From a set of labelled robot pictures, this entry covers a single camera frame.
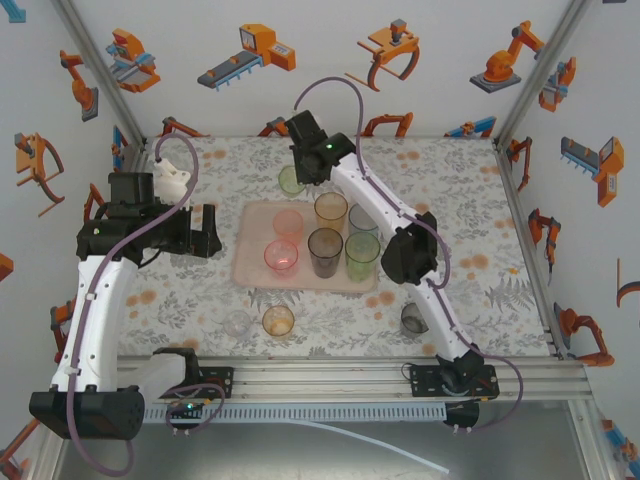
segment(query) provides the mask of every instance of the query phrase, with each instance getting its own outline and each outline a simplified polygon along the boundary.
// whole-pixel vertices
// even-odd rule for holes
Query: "clear cup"
[[[341,232],[344,228],[344,220],[349,209],[349,204],[339,193],[323,193],[314,204],[316,220],[319,228],[333,228]]]
[[[344,247],[347,254],[347,275],[352,282],[360,283],[369,278],[376,268],[380,242],[367,232],[349,236]]]
[[[278,237],[298,245],[302,240],[304,221],[295,210],[282,210],[273,218],[273,231]]]
[[[356,204],[349,210],[349,235],[366,232],[377,237],[378,225],[360,205]]]
[[[429,327],[424,321],[422,313],[415,303],[410,303],[402,309],[400,315],[400,331],[409,338],[418,338],[427,332]]]
[[[304,190],[304,184],[298,183],[296,167],[287,165],[278,175],[278,183],[282,192],[289,198],[295,198]]]
[[[313,272],[320,278],[333,277],[340,263],[342,235],[332,228],[319,228],[309,235],[307,244]]]
[[[240,338],[247,334],[251,327],[251,318],[242,310],[229,313],[222,322],[224,333],[233,338]]]
[[[287,240],[276,240],[264,249],[264,261],[273,273],[280,277],[290,277],[296,273],[298,249]]]
[[[271,307],[264,312],[262,328],[275,340],[287,340],[291,336],[296,319],[284,305]]]

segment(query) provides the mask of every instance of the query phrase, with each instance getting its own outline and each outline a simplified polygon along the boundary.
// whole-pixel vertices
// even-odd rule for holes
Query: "white wall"
[[[136,35],[156,57],[161,82],[143,93],[123,95],[146,135],[157,135],[162,119],[179,121],[216,136],[256,135],[264,124],[291,113],[297,95],[310,83],[344,72],[366,78],[371,54],[357,46],[397,18],[420,37],[421,58],[404,82],[380,71],[376,93],[361,87],[365,122],[384,113],[415,116],[410,135],[441,136],[466,121],[495,115],[497,128],[524,81],[491,95],[469,83],[487,59],[511,42],[511,30],[530,20],[532,31],[547,41],[568,1],[538,0],[76,0],[78,11],[108,64],[104,48],[111,32],[123,28]],[[197,78],[241,50],[238,28],[262,23],[282,43],[296,50],[297,68],[286,72],[270,65],[244,74],[219,92]],[[408,55],[392,62],[396,71]],[[526,79],[535,61],[526,47],[515,67]],[[353,93],[343,86],[314,91],[303,106],[331,118],[331,131],[355,132]],[[336,110],[345,109],[345,115]],[[393,134],[395,126],[379,127]]]
[[[116,117],[100,95],[99,116],[80,120],[80,105],[71,93],[71,76],[60,65],[59,50],[76,54],[70,37],[49,1],[21,0],[27,22],[9,24],[0,15],[0,252],[14,261],[15,271],[0,283],[0,448],[29,420],[32,391],[49,388],[55,343],[49,309],[70,300],[77,285],[75,236],[82,226],[82,207],[89,182],[106,198],[111,171],[111,137]],[[88,86],[90,72],[79,71]],[[51,180],[65,200],[38,218],[49,200],[34,182],[16,174],[13,135],[40,133],[58,151],[65,172]],[[45,156],[47,173],[50,163]]]
[[[616,258],[622,259],[622,284],[640,280],[639,16],[638,2],[594,2],[560,58],[577,58],[569,96],[556,113],[533,106],[515,137],[533,139],[531,181],[520,194],[525,210],[539,207],[543,215],[562,224],[552,297],[562,308],[591,315],[600,324],[616,363],[589,368],[589,379],[604,415],[636,444],[640,442],[639,295],[628,294],[621,308],[616,307]],[[590,175],[560,160],[563,136],[595,151],[611,136],[620,139],[625,166],[618,174],[618,195],[605,208],[597,204],[597,184]],[[522,176],[519,163],[513,170],[517,182]],[[538,258],[546,271],[542,250],[539,245]],[[586,332],[572,338],[573,353],[594,350]]]

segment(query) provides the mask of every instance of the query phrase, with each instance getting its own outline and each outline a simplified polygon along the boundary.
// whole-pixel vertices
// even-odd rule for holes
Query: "black mounting bracket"
[[[438,230],[438,222],[431,212],[416,214],[416,218]],[[420,285],[420,280],[438,267],[437,255],[435,237],[420,225],[411,223],[405,228],[398,228],[391,237],[382,255],[382,269],[398,285],[405,282]]]
[[[293,161],[299,183],[320,185],[331,179],[331,169],[340,159],[356,152],[356,146],[342,133],[331,137],[322,130],[309,110],[284,122],[293,145]]]
[[[496,398],[500,395],[498,377],[493,365],[482,365],[476,375],[458,387],[450,383],[450,367],[442,365],[411,365],[409,379],[414,397]]]

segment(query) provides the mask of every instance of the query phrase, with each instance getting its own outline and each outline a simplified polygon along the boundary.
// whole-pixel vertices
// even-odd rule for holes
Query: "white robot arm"
[[[395,193],[393,193],[377,176],[369,166],[364,163],[366,176],[370,177],[384,193],[400,206],[404,213],[415,216],[416,211],[405,205]],[[349,153],[340,159],[340,164],[331,170],[331,181],[351,195],[355,201],[369,214],[378,225],[383,237],[390,240],[398,229],[407,228],[411,221],[404,218],[389,207],[389,204],[376,191],[371,183],[363,176],[358,165],[358,159],[354,153]],[[427,280],[440,283],[440,275],[436,271],[428,272],[419,285],[405,283],[405,288],[416,302],[420,313],[429,326],[434,345],[438,355],[445,360],[453,362],[454,359],[463,357],[469,348],[462,343],[459,336],[449,326],[448,319],[435,296],[433,289],[427,284]],[[449,312],[453,308],[449,304],[446,294],[442,294]],[[463,328],[457,322],[455,314],[453,319],[458,325],[458,332],[464,335]]]
[[[159,164],[171,176],[183,176],[166,160]],[[70,437],[68,398],[74,399],[80,438],[130,440],[142,425],[145,404],[153,403],[177,385],[201,383],[195,352],[188,348],[159,349],[143,367],[117,378],[117,344],[126,298],[144,249],[211,257],[222,249],[215,229],[215,208],[203,206],[202,230],[191,230],[191,210],[184,208],[151,226],[172,208],[154,195],[152,174],[112,173],[109,183],[109,217],[89,220],[77,236],[78,294],[64,354],[49,391],[34,392],[29,402],[31,414],[62,438]],[[111,260],[100,271],[109,252],[142,229],[144,233],[109,257]],[[99,280],[89,293],[98,274]],[[89,300],[83,322],[82,312]],[[77,357],[72,362],[74,351]],[[125,388],[118,389],[118,384]]]
[[[441,365],[441,383],[453,395],[468,391],[469,382],[477,380],[483,370],[484,358],[477,348],[471,348],[474,346],[444,291],[434,289],[441,285],[436,271],[437,239],[432,234],[435,217],[418,215],[402,202],[358,158],[355,145],[345,135],[328,137],[308,110],[286,121],[285,126],[293,141],[290,148],[298,181],[314,185],[333,181],[376,222],[389,241],[382,268],[391,280],[409,290],[429,326]]]

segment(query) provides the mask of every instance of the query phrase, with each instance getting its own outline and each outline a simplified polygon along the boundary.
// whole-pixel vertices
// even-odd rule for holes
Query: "floral tablecloth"
[[[429,332],[403,336],[404,289],[379,268],[376,291],[336,294],[266,290],[234,285],[231,264],[244,205],[286,200],[277,175],[292,164],[287,138],[197,138],[200,178],[192,197],[194,228],[203,203],[217,206],[223,250],[208,260],[164,253],[138,273],[127,299],[119,354],[149,355],[160,346],[186,345],[212,356],[432,356]],[[548,355],[543,327],[524,265],[509,205],[488,140],[363,139],[364,158],[394,191],[418,211],[430,210],[452,252],[446,292],[458,318],[482,350],[502,355]],[[162,155],[191,170],[178,140]],[[331,183],[308,187],[296,201],[313,202],[339,190]],[[439,252],[440,268],[444,267]],[[293,335],[274,341],[261,318],[272,305],[295,314]],[[249,314],[242,340],[226,335],[225,316]]]

